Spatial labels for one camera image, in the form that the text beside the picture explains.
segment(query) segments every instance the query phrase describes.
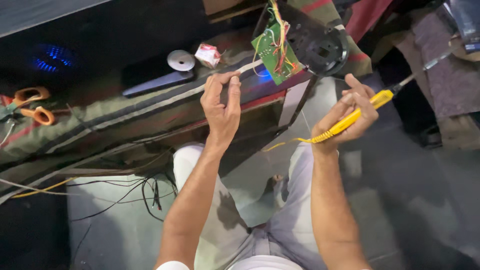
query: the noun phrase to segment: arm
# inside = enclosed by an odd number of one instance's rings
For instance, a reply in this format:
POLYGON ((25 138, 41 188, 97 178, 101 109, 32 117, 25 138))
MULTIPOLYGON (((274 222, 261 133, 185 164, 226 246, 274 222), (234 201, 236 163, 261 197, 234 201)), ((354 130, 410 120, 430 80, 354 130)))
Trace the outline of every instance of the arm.
POLYGON ((240 123, 240 82, 238 72, 214 74, 207 79, 201 104, 210 135, 197 164, 168 211, 162 243, 154 269, 168 261, 179 261, 193 270, 200 234, 212 204, 220 159, 240 123), (220 103, 222 85, 230 81, 228 105, 220 103))
POLYGON ((359 229, 352 216, 343 189, 338 166, 337 145, 359 137, 377 118, 378 113, 368 98, 373 90, 353 76, 346 77, 352 90, 332 107, 312 130, 312 137, 328 130, 355 106, 362 116, 343 133, 323 143, 313 144, 312 225, 318 250, 329 270, 371 269, 363 255, 359 229))

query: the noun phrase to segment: red and white packet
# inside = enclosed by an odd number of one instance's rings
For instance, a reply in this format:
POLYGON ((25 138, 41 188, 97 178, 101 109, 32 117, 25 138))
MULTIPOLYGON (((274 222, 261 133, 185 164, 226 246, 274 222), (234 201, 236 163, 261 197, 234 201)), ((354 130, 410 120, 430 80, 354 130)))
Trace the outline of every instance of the red and white packet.
POLYGON ((195 58, 198 59, 202 65, 214 69, 218 62, 220 62, 221 55, 215 46, 202 43, 195 53, 195 58))

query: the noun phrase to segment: tiled floor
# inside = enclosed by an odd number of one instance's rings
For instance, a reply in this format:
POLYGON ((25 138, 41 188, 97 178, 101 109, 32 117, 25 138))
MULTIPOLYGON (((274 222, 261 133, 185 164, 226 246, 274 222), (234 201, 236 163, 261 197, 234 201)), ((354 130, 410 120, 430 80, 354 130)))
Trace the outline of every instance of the tiled floor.
MULTIPOLYGON (((376 91, 381 88, 375 75, 366 83, 376 91)), ((291 128, 270 145, 310 137, 310 128, 328 112, 336 102, 336 92, 342 89, 343 82, 324 78, 291 128)), ((478 269, 464 254, 480 259, 479 153, 425 150, 402 131, 391 103, 380 108, 379 114, 380 119, 362 138, 340 148, 342 179, 365 254, 374 269, 478 269)), ((295 147, 296 143, 291 143, 258 152, 222 178, 249 226, 264 223, 272 215, 273 195, 263 194, 265 186, 272 175, 287 174, 295 147)), ((170 191, 171 186, 165 184, 160 194, 170 191)), ((117 200, 125 188, 100 183, 70 192, 117 200)), ((140 190, 134 190, 126 200, 137 198, 141 198, 140 190)), ((163 212, 152 209, 160 218, 173 202, 173 195, 161 202, 163 212)), ((108 205, 70 197, 70 217, 86 216, 108 205)), ((162 223, 144 208, 142 201, 132 202, 73 222, 73 251, 91 226, 75 258, 78 269, 151 268, 162 223)))

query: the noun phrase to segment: bundle of black wires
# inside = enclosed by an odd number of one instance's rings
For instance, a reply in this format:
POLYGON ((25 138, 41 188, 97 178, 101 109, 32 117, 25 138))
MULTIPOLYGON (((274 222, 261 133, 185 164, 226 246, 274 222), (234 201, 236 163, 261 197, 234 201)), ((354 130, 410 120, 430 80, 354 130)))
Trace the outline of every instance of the bundle of black wires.
POLYGON ((127 194, 125 194, 122 198, 120 198, 117 202, 115 202, 114 204, 110 205, 109 207, 103 209, 102 211, 100 212, 97 212, 95 214, 92 214, 92 215, 89 215, 89 216, 86 216, 86 217, 83 217, 83 218, 79 218, 79 219, 74 219, 74 220, 71 220, 71 221, 81 221, 81 220, 85 220, 85 219, 88 219, 88 218, 91 218, 91 217, 94 217, 94 216, 97 216, 105 211, 107 211, 108 209, 112 208, 114 205, 116 204, 121 204, 121 203, 131 203, 131 202, 135 202, 135 201, 141 201, 143 200, 144 203, 145 203, 145 207, 147 208, 147 211, 148 213, 154 217, 156 220, 159 220, 159 221, 163 221, 163 219, 160 219, 158 217, 156 217, 151 211, 150 211, 150 208, 148 207, 148 204, 147 204, 147 200, 148 199, 153 199, 154 202, 156 202, 158 204, 158 207, 159 209, 161 209, 161 206, 160 206, 160 203, 159 203, 159 200, 160 198, 163 198, 163 197, 166 197, 172 193, 175 194, 175 196, 177 195, 177 190, 176 190, 176 186, 174 186, 174 182, 172 181, 172 179, 170 177, 168 177, 168 175, 165 173, 164 175, 167 177, 167 179, 172 183, 172 189, 173 191, 166 194, 166 195, 163 195, 163 196, 159 196, 158 195, 158 184, 157 184, 157 181, 158 179, 156 178, 153 178, 156 174, 152 175, 152 176, 148 176, 148 177, 144 177, 144 178, 140 178, 140 179, 134 179, 134 180, 129 180, 129 181, 120 181, 120 180, 105 180, 105 181, 91 181, 91 182, 87 182, 87 183, 82 183, 82 184, 70 184, 70 185, 67 185, 67 186, 79 186, 79 185, 84 185, 84 184, 94 184, 94 183, 99 183, 99 182, 103 182, 103 183, 107 183, 107 184, 113 184, 113 185, 119 185, 119 186, 132 186, 134 185, 134 187, 129 191, 127 192, 127 194), (154 185, 156 185, 156 189, 148 182, 148 180, 150 179, 154 179, 154 185), (123 184, 115 184, 113 182, 134 182, 132 184, 128 184, 128 185, 123 185, 123 184), (145 197, 145 186, 146 185, 149 185, 150 188, 152 189, 152 192, 154 192, 154 197, 152 198, 146 198, 145 197), (137 199, 137 200, 131 200, 131 201, 123 201, 122 200, 128 195, 130 194, 130 192, 132 192, 134 189, 136 189, 137 187, 139 186, 142 186, 142 199, 137 199))

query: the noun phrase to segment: white pants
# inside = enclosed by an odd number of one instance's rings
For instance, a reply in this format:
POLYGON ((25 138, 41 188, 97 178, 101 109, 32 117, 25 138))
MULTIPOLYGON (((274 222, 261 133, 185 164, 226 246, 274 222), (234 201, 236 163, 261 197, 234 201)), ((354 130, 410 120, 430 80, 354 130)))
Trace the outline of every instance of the white pants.
MULTIPOLYGON (((202 146, 180 148, 173 171, 181 192, 196 165, 202 146)), ((310 212, 313 154, 310 144, 300 143, 290 159, 288 198, 264 229, 251 231, 217 175, 212 205, 200 236, 195 270, 224 270, 256 255, 290 259, 306 270, 326 269, 313 236, 310 212)))

